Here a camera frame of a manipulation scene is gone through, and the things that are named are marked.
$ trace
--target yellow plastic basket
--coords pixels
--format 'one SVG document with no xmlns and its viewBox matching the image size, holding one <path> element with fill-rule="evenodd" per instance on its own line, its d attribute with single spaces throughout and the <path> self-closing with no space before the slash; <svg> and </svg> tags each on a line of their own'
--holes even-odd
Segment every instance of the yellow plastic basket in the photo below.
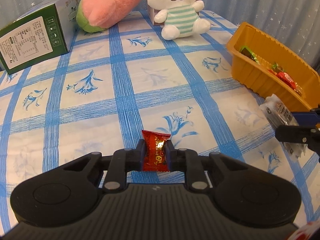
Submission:
<svg viewBox="0 0 320 240">
<path fill-rule="evenodd" d="M 257 55 L 260 65 L 239 52 L 242 46 L 248 46 Z M 261 97 L 275 94 L 292 112 L 318 107 L 319 74 L 276 39 L 244 22 L 228 42 L 227 49 L 233 54 L 232 77 Z M 268 71 L 275 62 L 302 87 L 302 96 Z"/>
</svg>

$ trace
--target green and white striped body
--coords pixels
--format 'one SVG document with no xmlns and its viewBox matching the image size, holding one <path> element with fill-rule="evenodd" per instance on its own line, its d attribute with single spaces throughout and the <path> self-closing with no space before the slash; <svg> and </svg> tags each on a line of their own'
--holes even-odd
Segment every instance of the green and white striped body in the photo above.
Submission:
<svg viewBox="0 0 320 240">
<path fill-rule="evenodd" d="M 164 22 L 166 25 L 174 25 L 179 31 L 178 38 L 192 35 L 193 24 L 199 18 L 192 5 L 184 5 L 171 9 L 167 9 L 168 15 Z"/>
</svg>

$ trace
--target table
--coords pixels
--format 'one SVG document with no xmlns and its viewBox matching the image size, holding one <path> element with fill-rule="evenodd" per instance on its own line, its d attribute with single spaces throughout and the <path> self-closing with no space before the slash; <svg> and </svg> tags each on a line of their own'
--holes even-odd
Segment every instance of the table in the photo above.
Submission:
<svg viewBox="0 0 320 240">
<path fill-rule="evenodd" d="M 166 41 L 145 11 L 109 30 L 78 31 L 68 54 L 0 73 L 0 233 L 16 224 L 10 194 L 24 181 L 92 151 L 133 148 L 141 130 L 172 134 L 176 148 L 220 151 L 294 183 L 295 223 L 320 214 L 320 165 L 293 162 L 258 110 L 263 99 L 231 77 L 225 44 L 237 26 L 211 11 L 208 33 Z M 132 172 L 128 181 L 178 183 L 180 172 Z"/>
</svg>

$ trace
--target pink and green plush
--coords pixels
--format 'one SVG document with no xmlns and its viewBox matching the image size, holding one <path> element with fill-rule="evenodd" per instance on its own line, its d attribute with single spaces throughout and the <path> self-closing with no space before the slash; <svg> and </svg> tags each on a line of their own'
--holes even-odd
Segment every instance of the pink and green plush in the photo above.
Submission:
<svg viewBox="0 0 320 240">
<path fill-rule="evenodd" d="M 141 0 L 81 0 L 76 20 L 88 33 L 103 31 L 123 19 Z"/>
</svg>

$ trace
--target plush toy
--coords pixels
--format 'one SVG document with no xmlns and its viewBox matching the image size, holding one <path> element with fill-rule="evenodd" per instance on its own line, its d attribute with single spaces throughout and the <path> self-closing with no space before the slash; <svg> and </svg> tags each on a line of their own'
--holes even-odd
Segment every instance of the plush toy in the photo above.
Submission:
<svg viewBox="0 0 320 240">
<path fill-rule="evenodd" d="M 161 35 L 165 40 L 187 37 L 210 30 L 210 22 L 199 18 L 197 12 L 204 8 L 202 0 L 147 0 L 151 8 L 160 10 L 154 18 L 164 22 Z"/>
<path fill-rule="evenodd" d="M 123 19 L 141 0 L 81 0 L 76 20 L 86 32 L 103 31 Z"/>
</svg>

